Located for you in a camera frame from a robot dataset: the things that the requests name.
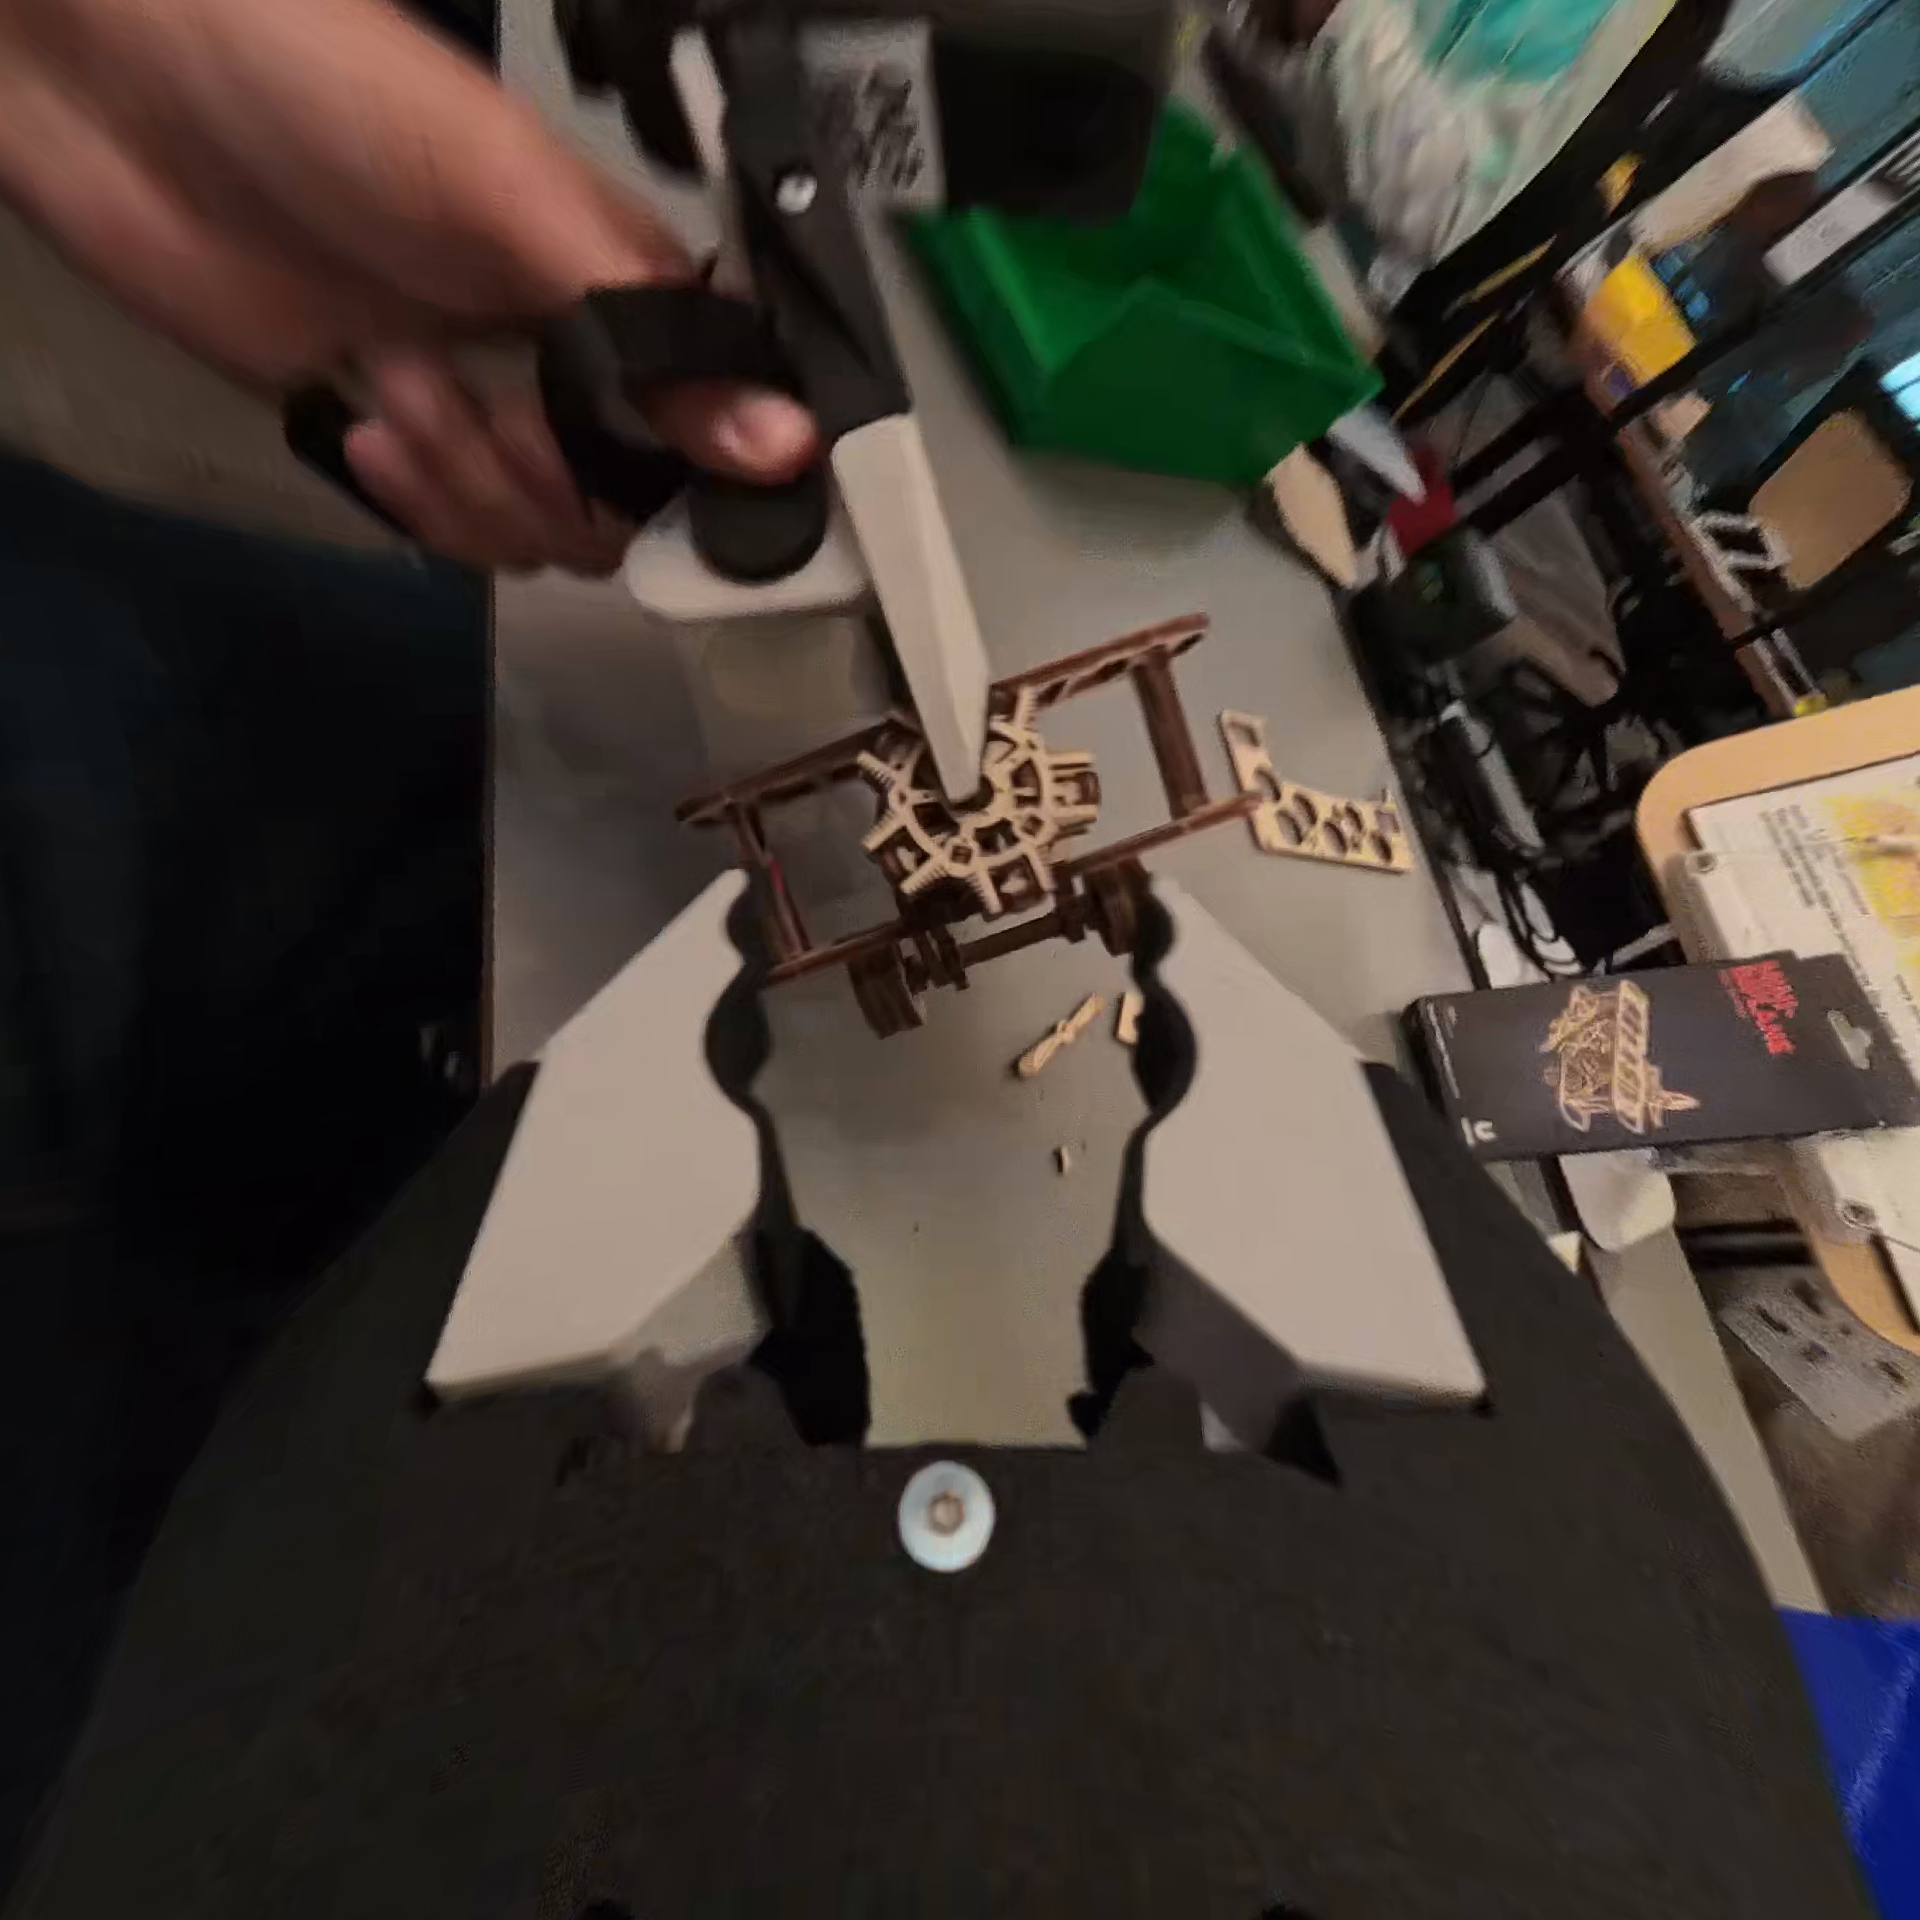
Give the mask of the beige chair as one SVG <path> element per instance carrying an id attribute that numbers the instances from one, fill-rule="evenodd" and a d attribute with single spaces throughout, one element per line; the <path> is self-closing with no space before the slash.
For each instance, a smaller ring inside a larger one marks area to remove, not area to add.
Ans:
<path id="1" fill-rule="evenodd" d="M 1915 503 L 1915 455 L 1860 405 L 1821 419 L 1747 506 L 1782 592 L 1807 592 L 1859 559 Z"/>

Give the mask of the printed paper sheet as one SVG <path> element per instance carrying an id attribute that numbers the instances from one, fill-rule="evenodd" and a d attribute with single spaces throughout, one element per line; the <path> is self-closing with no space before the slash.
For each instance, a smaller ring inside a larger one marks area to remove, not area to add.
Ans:
<path id="1" fill-rule="evenodd" d="M 1715 954 L 1841 954 L 1917 984 L 1917 757 L 1693 807 L 1683 876 Z"/>

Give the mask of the grey desk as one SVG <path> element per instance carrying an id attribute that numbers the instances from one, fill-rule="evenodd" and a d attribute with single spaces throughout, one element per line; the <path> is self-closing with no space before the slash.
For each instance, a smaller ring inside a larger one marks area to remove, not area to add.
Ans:
<path id="1" fill-rule="evenodd" d="M 1179 684 L 1214 784 L 1223 708 L 1261 715 L 1289 775 L 1339 796 L 1390 784 L 1328 589 L 1233 495 L 1009 451 L 902 243 L 875 231 L 871 259 L 997 672 L 1203 611 L 1212 636 Z M 499 588 L 493 1066 L 534 1053 L 729 863 L 729 840 L 673 807 L 804 748 L 793 714 L 734 708 L 734 682 L 719 707 L 710 692 L 702 644 L 653 636 L 611 586 Z M 1470 982 L 1425 871 L 1345 876 L 1221 829 L 1159 872 L 1372 1059 L 1399 1055 L 1405 1002 Z M 1009 1061 L 1121 984 L 1096 942 L 1057 944 L 990 965 L 896 1039 L 865 1034 L 839 975 L 771 996 L 760 1087 L 804 1220 L 855 1268 L 880 1444 L 1072 1439 L 1077 1296 L 1141 1099 L 1109 1026 L 1029 1087 Z"/>

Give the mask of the wooden offcut with holes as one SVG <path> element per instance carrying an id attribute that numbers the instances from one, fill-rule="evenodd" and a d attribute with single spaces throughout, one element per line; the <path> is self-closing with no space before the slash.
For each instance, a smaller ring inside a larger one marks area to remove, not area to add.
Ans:
<path id="1" fill-rule="evenodd" d="M 1284 779 L 1267 748 L 1263 720 L 1248 711 L 1215 717 L 1237 789 L 1255 803 L 1251 835 L 1268 858 L 1293 858 L 1356 872 L 1413 871 L 1401 808 L 1390 792 L 1349 800 Z"/>

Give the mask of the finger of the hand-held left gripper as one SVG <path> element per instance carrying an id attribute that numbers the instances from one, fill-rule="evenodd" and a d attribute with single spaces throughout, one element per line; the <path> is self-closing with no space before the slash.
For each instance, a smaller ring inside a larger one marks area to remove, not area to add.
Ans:
<path id="1" fill-rule="evenodd" d="M 884 415 L 840 434 L 832 478 L 948 803 L 981 784 L 991 674 L 920 424 Z"/>

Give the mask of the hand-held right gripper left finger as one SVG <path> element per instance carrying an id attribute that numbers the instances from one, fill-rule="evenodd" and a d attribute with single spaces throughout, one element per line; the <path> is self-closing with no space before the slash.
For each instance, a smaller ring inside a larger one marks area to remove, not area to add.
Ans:
<path id="1" fill-rule="evenodd" d="M 767 1330 L 750 1278 L 752 1115 L 708 1031 L 745 958 L 710 879 L 542 1045 L 425 1368 L 439 1404 L 599 1387 L 649 1450 Z"/>

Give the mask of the person's left hand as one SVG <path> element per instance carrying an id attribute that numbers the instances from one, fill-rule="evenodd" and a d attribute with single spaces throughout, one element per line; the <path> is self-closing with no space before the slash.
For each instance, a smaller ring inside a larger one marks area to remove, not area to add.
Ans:
<path id="1" fill-rule="evenodd" d="M 5 204 L 197 360 L 359 381 L 352 475 L 446 559 L 606 579 L 633 525 L 527 391 L 457 350 L 693 253 L 480 61 L 390 5 L 3 6 Z"/>

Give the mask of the black product box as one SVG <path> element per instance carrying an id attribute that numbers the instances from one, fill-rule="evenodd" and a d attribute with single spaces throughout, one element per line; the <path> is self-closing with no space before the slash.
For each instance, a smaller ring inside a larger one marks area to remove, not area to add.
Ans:
<path id="1" fill-rule="evenodd" d="M 1405 1023 L 1430 1098 L 1481 1162 L 1917 1119 L 1913 1069 L 1837 954 L 1424 996 Z"/>

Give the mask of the green plastic bin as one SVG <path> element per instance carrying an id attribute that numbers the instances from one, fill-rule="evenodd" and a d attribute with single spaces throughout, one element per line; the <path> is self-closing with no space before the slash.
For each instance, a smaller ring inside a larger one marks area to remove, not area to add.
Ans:
<path id="1" fill-rule="evenodd" d="M 1380 392 L 1263 164 L 1187 102 L 1132 207 L 911 218 L 905 243 L 1005 438 L 1251 490 Z"/>

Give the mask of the wooden model airplane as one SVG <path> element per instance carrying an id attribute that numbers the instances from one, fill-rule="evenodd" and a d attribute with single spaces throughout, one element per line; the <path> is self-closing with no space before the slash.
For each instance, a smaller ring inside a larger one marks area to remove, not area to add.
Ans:
<path id="1" fill-rule="evenodd" d="M 759 907 L 764 984 L 839 974 L 871 1034 L 889 1039 L 923 1026 L 933 992 L 967 992 L 973 972 L 1000 958 L 1085 936 L 1129 955 L 1147 894 L 1145 855 L 1245 824 L 1257 808 L 1251 797 L 1209 792 L 1181 702 L 1176 663 L 1206 636 L 1206 615 L 1176 616 L 991 684 L 976 791 L 963 800 L 942 791 L 920 722 L 893 708 L 676 805 L 679 824 L 719 829 L 735 844 Z M 1078 850 L 1103 803 L 1096 758 L 1052 748 L 1040 720 L 1111 685 L 1135 698 L 1166 819 Z M 892 912 L 817 942 L 767 816 L 845 784 L 871 796 L 859 850 L 886 883 Z"/>

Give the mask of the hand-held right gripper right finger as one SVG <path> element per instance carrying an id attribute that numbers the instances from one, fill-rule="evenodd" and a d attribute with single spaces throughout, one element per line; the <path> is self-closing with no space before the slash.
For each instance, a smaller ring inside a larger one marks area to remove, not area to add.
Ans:
<path id="1" fill-rule="evenodd" d="M 1212 1450 L 1277 1454 L 1317 1398 L 1470 1411 L 1485 1374 L 1361 1053 L 1181 884 L 1149 879 L 1133 984 L 1142 1122 L 1116 1250 L 1129 1338 Z"/>

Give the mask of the round wooden table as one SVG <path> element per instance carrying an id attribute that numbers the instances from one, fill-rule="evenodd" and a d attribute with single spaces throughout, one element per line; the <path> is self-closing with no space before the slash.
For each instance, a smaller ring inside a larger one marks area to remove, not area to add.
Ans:
<path id="1" fill-rule="evenodd" d="M 1817 711 L 1707 741 L 1668 758 L 1637 803 L 1635 829 L 1648 877 L 1678 926 L 1686 958 L 1704 944 L 1678 894 L 1678 871 L 1696 852 L 1691 814 L 1747 800 L 1784 784 L 1852 775 L 1917 748 L 1917 690 L 1901 687 L 1860 704 Z M 1867 1239 L 1828 1232 L 1804 1179 L 1776 1158 L 1766 1178 L 1799 1232 L 1806 1260 L 1832 1286 L 1849 1315 L 1901 1354 L 1917 1354 L 1913 1310 L 1894 1261 Z"/>

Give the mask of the wooden propeller piece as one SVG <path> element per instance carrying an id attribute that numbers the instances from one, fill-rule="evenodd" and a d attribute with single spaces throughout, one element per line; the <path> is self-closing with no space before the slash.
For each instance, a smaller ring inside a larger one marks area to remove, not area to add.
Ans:
<path id="1" fill-rule="evenodd" d="M 1064 1048 L 1078 1042 L 1096 1019 L 1101 1019 L 1105 1005 L 1109 1004 L 1101 995 L 1078 999 L 1068 1015 L 1053 1019 L 1047 1031 L 1032 1037 L 1015 1055 L 1015 1079 L 1030 1082 L 1040 1077 Z"/>

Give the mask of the blue plastic bin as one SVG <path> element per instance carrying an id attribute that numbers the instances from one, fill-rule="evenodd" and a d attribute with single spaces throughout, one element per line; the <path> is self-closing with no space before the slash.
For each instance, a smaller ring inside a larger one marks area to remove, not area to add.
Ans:
<path id="1" fill-rule="evenodd" d="M 1917 1620 L 1779 1608 L 1840 1821 L 1884 1918 L 1917 1915 Z"/>

